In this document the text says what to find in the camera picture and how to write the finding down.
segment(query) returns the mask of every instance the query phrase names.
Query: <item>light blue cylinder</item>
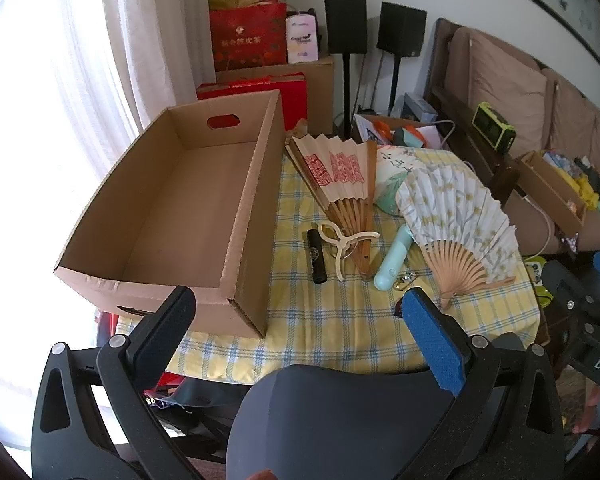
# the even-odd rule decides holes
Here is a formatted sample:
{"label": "light blue cylinder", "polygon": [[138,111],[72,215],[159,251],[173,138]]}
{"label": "light blue cylinder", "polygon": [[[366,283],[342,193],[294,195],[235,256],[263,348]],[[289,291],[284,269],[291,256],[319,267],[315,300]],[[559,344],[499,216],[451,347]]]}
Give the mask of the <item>light blue cylinder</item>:
{"label": "light blue cylinder", "polygon": [[374,277],[374,285],[378,290],[389,290],[400,272],[413,238],[407,225],[403,225],[395,234],[394,243],[382,261],[382,265]]}

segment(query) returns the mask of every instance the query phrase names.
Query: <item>wooden sofa armrest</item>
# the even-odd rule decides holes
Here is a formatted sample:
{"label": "wooden sofa armrest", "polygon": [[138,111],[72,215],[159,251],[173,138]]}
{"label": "wooden sofa armrest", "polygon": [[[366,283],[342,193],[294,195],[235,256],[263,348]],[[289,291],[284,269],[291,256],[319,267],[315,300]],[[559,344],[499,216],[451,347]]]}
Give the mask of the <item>wooden sofa armrest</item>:
{"label": "wooden sofa armrest", "polygon": [[474,114],[462,101],[441,87],[432,89],[440,100],[443,116],[456,123],[456,130],[448,139],[451,150],[469,162],[481,182],[489,188],[494,199],[504,205],[518,183],[520,170],[509,153],[497,153],[475,129]]}

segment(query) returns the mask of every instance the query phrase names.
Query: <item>red gift bag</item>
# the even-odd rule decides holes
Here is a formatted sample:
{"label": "red gift bag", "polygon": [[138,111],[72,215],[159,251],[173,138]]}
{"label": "red gift bag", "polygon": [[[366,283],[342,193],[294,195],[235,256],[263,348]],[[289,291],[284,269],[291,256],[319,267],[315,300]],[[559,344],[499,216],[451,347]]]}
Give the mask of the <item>red gift bag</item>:
{"label": "red gift bag", "polygon": [[198,99],[223,95],[280,90],[285,130],[292,130],[300,119],[306,119],[306,79],[301,72],[260,79],[243,79],[229,83],[204,83],[198,87]]}
{"label": "red gift bag", "polygon": [[216,72],[286,63],[286,4],[211,10]]}

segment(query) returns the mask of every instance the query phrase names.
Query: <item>white floral folding fan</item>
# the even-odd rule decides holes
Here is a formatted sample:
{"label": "white floral folding fan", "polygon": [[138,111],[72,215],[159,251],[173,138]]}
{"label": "white floral folding fan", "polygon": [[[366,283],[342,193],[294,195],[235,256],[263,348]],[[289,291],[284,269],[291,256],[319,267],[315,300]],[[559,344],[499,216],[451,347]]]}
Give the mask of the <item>white floral folding fan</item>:
{"label": "white floral folding fan", "polygon": [[[327,218],[346,236],[371,231],[376,187],[376,144],[325,136],[292,137],[288,151]],[[369,240],[353,253],[356,267],[370,276]]]}
{"label": "white floral folding fan", "polygon": [[442,308],[455,294],[515,280],[515,227],[490,191],[449,166],[411,171],[395,196],[440,290]]}

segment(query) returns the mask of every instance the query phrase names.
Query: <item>speaker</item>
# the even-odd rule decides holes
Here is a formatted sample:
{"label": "speaker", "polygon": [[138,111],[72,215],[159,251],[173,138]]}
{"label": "speaker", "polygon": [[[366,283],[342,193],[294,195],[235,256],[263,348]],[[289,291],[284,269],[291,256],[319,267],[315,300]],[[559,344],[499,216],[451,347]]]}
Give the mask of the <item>speaker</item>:
{"label": "speaker", "polygon": [[426,10],[382,2],[377,47],[398,57],[418,57],[426,23]]}
{"label": "speaker", "polygon": [[366,0],[324,0],[330,54],[366,54]]}

